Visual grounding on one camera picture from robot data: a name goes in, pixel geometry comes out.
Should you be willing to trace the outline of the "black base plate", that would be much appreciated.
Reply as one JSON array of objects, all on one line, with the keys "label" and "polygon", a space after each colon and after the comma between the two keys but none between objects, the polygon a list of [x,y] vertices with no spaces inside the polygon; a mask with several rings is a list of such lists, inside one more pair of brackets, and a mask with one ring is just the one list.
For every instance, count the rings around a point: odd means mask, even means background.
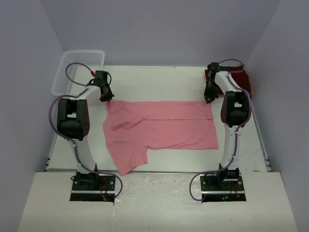
[{"label": "black base plate", "polygon": [[71,202],[113,203],[115,200],[115,176],[77,172],[71,180]]},{"label": "black base plate", "polygon": [[202,202],[245,202],[246,195],[239,169],[200,176]]}]

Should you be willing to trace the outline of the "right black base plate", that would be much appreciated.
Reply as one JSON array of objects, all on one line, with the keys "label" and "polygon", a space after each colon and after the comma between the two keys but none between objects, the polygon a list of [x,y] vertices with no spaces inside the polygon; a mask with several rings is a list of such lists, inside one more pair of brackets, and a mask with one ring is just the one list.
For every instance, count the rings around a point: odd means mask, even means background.
[{"label": "right black base plate", "polygon": [[202,202],[245,202],[246,195],[239,169],[200,176]]}]

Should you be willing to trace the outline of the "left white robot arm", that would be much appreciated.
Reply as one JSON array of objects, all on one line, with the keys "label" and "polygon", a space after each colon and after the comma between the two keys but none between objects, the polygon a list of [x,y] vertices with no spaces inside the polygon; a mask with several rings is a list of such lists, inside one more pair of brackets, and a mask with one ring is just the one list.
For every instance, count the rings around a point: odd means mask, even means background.
[{"label": "left white robot arm", "polygon": [[110,89],[111,75],[95,71],[85,90],[77,96],[62,95],[57,106],[56,132],[71,145],[77,161],[74,181],[95,190],[100,186],[100,177],[88,143],[90,117],[88,107],[98,102],[110,101],[114,95]]}]

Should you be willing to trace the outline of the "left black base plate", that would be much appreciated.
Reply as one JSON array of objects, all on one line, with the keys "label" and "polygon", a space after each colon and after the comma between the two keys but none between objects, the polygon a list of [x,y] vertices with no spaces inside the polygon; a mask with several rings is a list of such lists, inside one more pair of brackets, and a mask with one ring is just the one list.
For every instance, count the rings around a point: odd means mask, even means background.
[{"label": "left black base plate", "polygon": [[115,200],[115,176],[77,172],[71,180],[71,202],[113,203]]}]

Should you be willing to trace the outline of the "folded dark red shirt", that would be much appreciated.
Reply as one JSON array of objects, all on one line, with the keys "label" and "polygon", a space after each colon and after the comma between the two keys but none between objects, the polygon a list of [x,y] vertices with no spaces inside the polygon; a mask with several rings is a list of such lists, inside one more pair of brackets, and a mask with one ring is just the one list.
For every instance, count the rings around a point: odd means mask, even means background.
[{"label": "folded dark red shirt", "polygon": [[250,95],[251,95],[251,85],[249,81],[249,76],[246,73],[246,71],[238,72],[236,71],[241,71],[242,66],[222,66],[223,69],[227,69],[228,71],[233,71],[232,77],[234,81],[239,85],[240,88],[246,90]]}]

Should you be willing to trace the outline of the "pink t shirt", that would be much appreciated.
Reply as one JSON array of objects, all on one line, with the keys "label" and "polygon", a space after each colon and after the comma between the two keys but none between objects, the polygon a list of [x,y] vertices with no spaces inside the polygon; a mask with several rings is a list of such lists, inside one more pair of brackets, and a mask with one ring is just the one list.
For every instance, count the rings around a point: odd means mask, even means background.
[{"label": "pink t shirt", "polygon": [[110,101],[106,147],[120,175],[148,162],[148,149],[218,149],[210,105],[201,101]]}]

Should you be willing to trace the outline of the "white plastic basket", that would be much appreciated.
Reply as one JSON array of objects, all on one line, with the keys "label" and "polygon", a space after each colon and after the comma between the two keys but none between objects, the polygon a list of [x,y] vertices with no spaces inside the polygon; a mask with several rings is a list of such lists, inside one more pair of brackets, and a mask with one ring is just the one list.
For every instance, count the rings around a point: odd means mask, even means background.
[{"label": "white plastic basket", "polygon": [[102,70],[105,53],[101,50],[71,50],[63,54],[58,66],[51,93],[77,95],[92,79],[90,71]]}]

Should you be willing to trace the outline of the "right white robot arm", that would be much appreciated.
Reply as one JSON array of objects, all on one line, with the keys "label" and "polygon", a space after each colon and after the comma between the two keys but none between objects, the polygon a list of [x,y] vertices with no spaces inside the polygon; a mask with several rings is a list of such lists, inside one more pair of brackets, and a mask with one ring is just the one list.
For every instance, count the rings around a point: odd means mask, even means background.
[{"label": "right white robot arm", "polygon": [[233,79],[233,73],[241,70],[231,71],[223,67],[219,62],[212,62],[207,66],[206,88],[204,99],[207,104],[212,103],[223,92],[224,99],[220,112],[221,121],[225,127],[225,142],[219,169],[215,171],[215,184],[221,190],[228,189],[233,181],[239,179],[238,146],[243,127],[251,118],[252,103],[249,92],[241,88]]}]

